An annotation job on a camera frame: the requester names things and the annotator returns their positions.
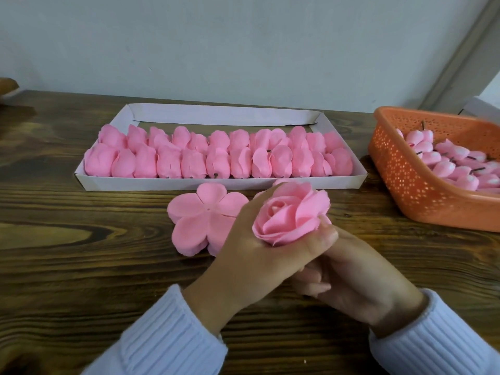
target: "person's right hand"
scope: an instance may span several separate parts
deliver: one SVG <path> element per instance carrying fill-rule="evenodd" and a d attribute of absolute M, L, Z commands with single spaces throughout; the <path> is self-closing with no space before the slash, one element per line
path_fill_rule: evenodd
<path fill-rule="evenodd" d="M 427 297 L 366 242 L 335 229 L 339 239 L 292 277 L 294 289 L 368 323 L 379 338 L 415 320 Z"/>

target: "light blue sweater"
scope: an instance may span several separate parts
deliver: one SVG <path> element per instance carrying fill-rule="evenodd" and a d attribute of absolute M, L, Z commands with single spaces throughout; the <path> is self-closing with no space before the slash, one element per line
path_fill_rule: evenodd
<path fill-rule="evenodd" d="M 500 354 L 435 292 L 423 292 L 430 303 L 416 321 L 381 340 L 370 334 L 378 363 L 393 375 L 500 374 Z M 214 375 L 227 352 L 173 285 L 83 375 Z"/>

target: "wooden table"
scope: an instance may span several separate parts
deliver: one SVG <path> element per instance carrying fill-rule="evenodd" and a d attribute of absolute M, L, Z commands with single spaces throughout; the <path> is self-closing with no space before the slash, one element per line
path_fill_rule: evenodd
<path fill-rule="evenodd" d="M 170 101 L 25 91 L 0 105 L 2 375 L 78 374 L 170 284 L 189 284 L 211 262 L 173 248 L 166 206 L 176 192 L 85 192 L 74 179 L 100 127 L 130 102 Z M 366 156 L 372 116 L 326 115 L 369 172 L 360 190 L 328 192 L 330 218 L 500 348 L 500 234 L 402 216 Z M 222 335 L 224 374 L 384 373 L 365 326 L 287 283 Z"/>

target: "person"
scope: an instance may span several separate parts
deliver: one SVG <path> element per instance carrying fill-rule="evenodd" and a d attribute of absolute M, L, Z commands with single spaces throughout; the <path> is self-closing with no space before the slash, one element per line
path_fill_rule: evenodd
<path fill-rule="evenodd" d="M 219 255 L 181 290 L 168 291 L 84 375 L 217 374 L 220 331 L 285 279 L 371 328 L 372 355 L 391 374 L 500 373 L 500 354 L 431 290 L 419 290 L 366 242 L 324 221 L 281 247 L 252 232 L 267 190 L 246 204 Z"/>

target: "hand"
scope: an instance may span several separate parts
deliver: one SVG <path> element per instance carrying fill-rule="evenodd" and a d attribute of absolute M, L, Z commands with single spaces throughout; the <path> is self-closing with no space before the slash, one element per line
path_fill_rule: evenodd
<path fill-rule="evenodd" d="M 295 290 L 368 323 L 379 338 L 415 320 L 426 296 L 366 242 L 336 230 L 334 245 L 292 277 Z"/>
<path fill-rule="evenodd" d="M 202 324 L 218 334 L 241 309 L 258 302 L 285 279 L 325 252 L 338 238 L 334 227 L 318 230 L 280 247 L 257 239 L 252 225 L 273 187 L 240 211 L 220 253 L 206 272 L 183 291 Z"/>

